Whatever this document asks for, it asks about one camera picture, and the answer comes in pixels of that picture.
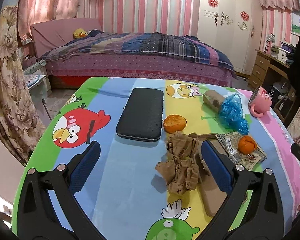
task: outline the green pig cartoon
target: green pig cartoon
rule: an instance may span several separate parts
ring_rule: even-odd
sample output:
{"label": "green pig cartoon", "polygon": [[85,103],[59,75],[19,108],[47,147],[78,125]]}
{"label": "green pig cartoon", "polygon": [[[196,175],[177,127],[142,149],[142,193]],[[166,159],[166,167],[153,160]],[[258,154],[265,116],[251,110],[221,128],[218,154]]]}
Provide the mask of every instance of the green pig cartoon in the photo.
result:
{"label": "green pig cartoon", "polygon": [[200,228],[192,228],[185,220],[191,208],[182,209],[181,199],[162,209],[162,217],[148,231],[146,240],[192,240]]}

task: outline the pink striped wall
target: pink striped wall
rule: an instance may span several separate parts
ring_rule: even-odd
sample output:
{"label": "pink striped wall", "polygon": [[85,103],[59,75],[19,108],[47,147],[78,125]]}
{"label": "pink striped wall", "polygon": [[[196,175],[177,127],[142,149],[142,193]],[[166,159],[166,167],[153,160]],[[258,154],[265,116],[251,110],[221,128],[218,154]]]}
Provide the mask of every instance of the pink striped wall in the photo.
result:
{"label": "pink striped wall", "polygon": [[197,35],[200,0],[80,0],[78,18],[99,18],[103,31]]}
{"label": "pink striped wall", "polygon": [[299,36],[291,34],[291,13],[287,9],[263,8],[261,51],[265,49],[266,37],[271,33],[275,35],[276,45],[280,45],[280,40],[293,45],[298,44]]}

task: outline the yellow plush toy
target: yellow plush toy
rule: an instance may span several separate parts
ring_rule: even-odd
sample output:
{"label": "yellow plush toy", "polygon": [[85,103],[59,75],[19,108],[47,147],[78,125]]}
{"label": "yellow plush toy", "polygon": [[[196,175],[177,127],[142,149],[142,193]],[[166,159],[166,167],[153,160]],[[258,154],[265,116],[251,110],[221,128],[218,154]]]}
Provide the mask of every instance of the yellow plush toy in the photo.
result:
{"label": "yellow plush toy", "polygon": [[73,33],[73,37],[75,39],[80,39],[80,38],[83,38],[83,37],[86,37],[88,35],[88,33],[84,30],[84,29],[76,29]]}

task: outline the colorful tablecloth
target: colorful tablecloth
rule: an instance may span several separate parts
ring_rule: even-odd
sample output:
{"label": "colorful tablecloth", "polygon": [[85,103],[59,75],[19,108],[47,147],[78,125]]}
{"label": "colorful tablecloth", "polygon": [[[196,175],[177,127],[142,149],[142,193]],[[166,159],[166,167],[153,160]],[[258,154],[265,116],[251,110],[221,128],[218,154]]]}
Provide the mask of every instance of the colorful tablecloth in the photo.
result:
{"label": "colorful tablecloth", "polygon": [[[38,171],[52,170],[82,153],[87,147],[90,121],[103,117],[98,130],[94,129],[91,134],[91,141],[96,140],[101,145],[101,157],[83,189],[75,194],[89,219],[107,240],[152,240],[161,239],[154,238],[161,231],[156,222],[170,217],[172,209],[179,209],[182,215],[177,222],[188,232],[185,240],[195,239],[211,220],[204,211],[198,190],[189,191],[182,197],[171,195],[163,178],[154,169],[165,158],[167,134],[163,131],[158,142],[139,142],[118,137],[116,126],[131,91],[144,87],[164,91],[163,118],[170,114],[185,117],[187,126],[184,133],[227,133],[231,130],[219,123],[215,113],[203,103],[201,95],[208,89],[214,89],[225,97],[238,93],[250,134],[267,154],[267,159],[255,170],[271,168],[274,171],[282,198],[285,230],[289,230],[300,203],[300,166],[290,152],[293,141],[281,121],[272,110],[261,119],[252,117],[247,108],[251,91],[182,84],[155,79],[88,79],[52,120],[33,152],[25,174],[32,167]],[[69,134],[61,138],[58,131],[64,127]],[[14,203],[15,233],[24,176]],[[54,192],[50,192],[50,198],[61,224],[71,229]],[[231,228],[239,226],[247,205],[242,205]]]}

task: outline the wall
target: wall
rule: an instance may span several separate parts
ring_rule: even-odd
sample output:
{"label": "wall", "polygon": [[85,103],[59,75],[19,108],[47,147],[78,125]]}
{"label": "wall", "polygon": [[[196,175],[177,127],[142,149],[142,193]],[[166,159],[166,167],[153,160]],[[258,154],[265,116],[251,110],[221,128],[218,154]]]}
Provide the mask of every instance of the wall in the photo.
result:
{"label": "wall", "polygon": [[80,0],[78,18],[99,18],[103,31],[194,35],[200,0]]}
{"label": "wall", "polygon": [[291,34],[291,13],[292,12],[287,9],[263,8],[263,26],[260,44],[261,51],[265,49],[266,36],[271,33],[275,35],[276,45],[280,44],[280,40],[293,45],[298,44],[299,36]]}
{"label": "wall", "polygon": [[0,197],[13,203],[24,167],[0,141]]}

